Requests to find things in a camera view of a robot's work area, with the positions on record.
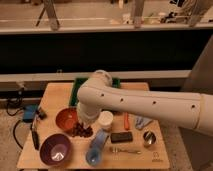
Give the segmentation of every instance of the wooden table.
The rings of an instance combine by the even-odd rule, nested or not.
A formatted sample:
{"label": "wooden table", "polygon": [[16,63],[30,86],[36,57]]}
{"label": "wooden table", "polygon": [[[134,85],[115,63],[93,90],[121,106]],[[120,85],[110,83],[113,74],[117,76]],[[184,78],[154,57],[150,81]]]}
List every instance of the wooden table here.
{"label": "wooden table", "polygon": [[[44,140],[55,133],[63,133],[55,124],[57,113],[68,107],[72,90],[72,83],[49,83],[41,101],[41,107],[46,111],[47,118],[38,124],[38,134],[40,144]],[[122,83],[121,88],[148,90],[146,83]],[[134,115],[130,115],[130,131],[133,133],[133,142],[120,143],[115,146],[125,149],[139,149],[142,154],[118,153],[113,154],[109,151],[112,146],[110,138],[107,140],[102,153],[102,162],[97,167],[91,167],[85,160],[85,154],[89,149],[91,140],[95,133],[100,129],[98,123],[92,125],[94,135],[90,138],[69,137],[73,145],[72,157],[66,164],[59,168],[66,169],[167,169],[169,168],[169,160],[164,145],[164,140],[160,131],[158,121],[153,121],[143,130],[139,131],[134,127]],[[142,135],[145,131],[151,130],[157,137],[156,143],[150,148],[143,147]],[[113,132],[123,132],[123,114],[116,114],[112,126]],[[31,134],[28,135],[23,151],[20,155],[18,168],[24,169],[48,169],[49,166],[42,163],[39,157],[39,151],[33,146]]]}

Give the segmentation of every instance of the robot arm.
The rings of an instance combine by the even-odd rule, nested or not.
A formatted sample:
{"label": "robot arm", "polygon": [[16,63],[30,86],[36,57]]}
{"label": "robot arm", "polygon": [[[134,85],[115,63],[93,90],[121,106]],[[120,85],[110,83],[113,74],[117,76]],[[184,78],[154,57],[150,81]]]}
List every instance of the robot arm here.
{"label": "robot arm", "polygon": [[112,88],[111,76],[96,71],[79,89],[77,113],[87,127],[102,109],[125,111],[213,135],[213,96],[199,93],[135,91]]}

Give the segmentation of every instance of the brown object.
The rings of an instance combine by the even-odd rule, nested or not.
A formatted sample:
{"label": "brown object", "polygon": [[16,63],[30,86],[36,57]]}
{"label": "brown object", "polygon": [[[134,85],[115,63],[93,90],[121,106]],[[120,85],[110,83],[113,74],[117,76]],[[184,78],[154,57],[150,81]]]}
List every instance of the brown object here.
{"label": "brown object", "polygon": [[65,132],[72,131],[78,122],[75,108],[66,108],[61,110],[56,116],[56,125]]}
{"label": "brown object", "polygon": [[[63,132],[55,124],[55,117],[61,109],[67,108],[72,91],[72,83],[50,83],[48,84],[40,106],[46,111],[47,118],[42,120],[37,128],[40,142],[42,143],[48,136]],[[121,88],[149,90],[146,83],[121,83]],[[134,116],[129,114],[129,122],[134,123]],[[112,132],[122,132],[124,130],[123,115],[114,115]],[[98,122],[92,125],[93,132],[96,133],[100,129]],[[156,143],[150,148],[143,146],[143,133],[146,131],[154,132]],[[141,155],[132,155],[128,153],[118,153],[113,155],[109,151],[112,146],[110,140],[106,141],[102,151],[102,162],[97,169],[167,169],[169,168],[169,160],[164,145],[164,140],[160,131],[158,121],[153,121],[142,131],[132,127],[133,141],[123,143],[124,149],[137,149],[142,152]],[[95,134],[89,138],[69,137],[72,141],[72,159],[58,169],[94,169],[86,160],[85,155],[89,149],[89,144],[94,139]],[[49,167],[41,161],[38,151],[33,148],[31,134],[27,137],[24,148],[21,152],[17,164],[18,168],[25,169],[48,169]]]}
{"label": "brown object", "polygon": [[76,108],[70,107],[61,110],[56,116],[56,125],[72,137],[90,137],[93,134],[92,128],[84,129],[78,122]]}

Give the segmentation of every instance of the cable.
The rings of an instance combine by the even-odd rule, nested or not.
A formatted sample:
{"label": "cable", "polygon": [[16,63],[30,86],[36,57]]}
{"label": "cable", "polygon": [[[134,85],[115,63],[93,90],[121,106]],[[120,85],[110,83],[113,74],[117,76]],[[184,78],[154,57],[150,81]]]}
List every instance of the cable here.
{"label": "cable", "polygon": [[22,120],[18,120],[18,121],[16,122],[16,124],[14,125],[14,127],[13,127],[13,138],[15,139],[17,145],[18,145],[21,149],[23,149],[23,146],[19,143],[19,141],[18,141],[18,139],[17,139],[17,137],[16,137],[16,128],[17,128],[17,126],[18,126],[21,122],[22,122]]}
{"label": "cable", "polygon": [[8,107],[8,105],[7,105],[7,108],[6,108],[6,112],[7,112],[7,114],[8,114],[9,116],[15,116],[17,113],[19,113],[19,112],[22,111],[22,110],[24,110],[24,107],[18,109],[18,110],[17,110],[16,112],[14,112],[14,113],[10,113],[10,112],[9,112],[9,107]]}
{"label": "cable", "polygon": [[[7,99],[6,112],[9,116],[15,116],[18,112],[23,110],[24,108],[19,108],[22,104],[22,93],[23,90],[18,91],[18,97],[15,100]],[[15,113],[10,113],[9,108],[19,108]]]}

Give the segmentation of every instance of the bowl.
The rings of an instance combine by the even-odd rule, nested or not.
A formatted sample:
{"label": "bowl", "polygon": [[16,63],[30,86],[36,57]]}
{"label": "bowl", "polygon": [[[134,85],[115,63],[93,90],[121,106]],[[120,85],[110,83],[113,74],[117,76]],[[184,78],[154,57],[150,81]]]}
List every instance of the bowl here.
{"label": "bowl", "polygon": [[63,109],[56,116],[56,125],[65,132],[72,131],[77,122],[76,108]]}
{"label": "bowl", "polygon": [[41,146],[40,158],[48,166],[57,166],[66,161],[71,152],[71,142],[63,134],[49,136]]}

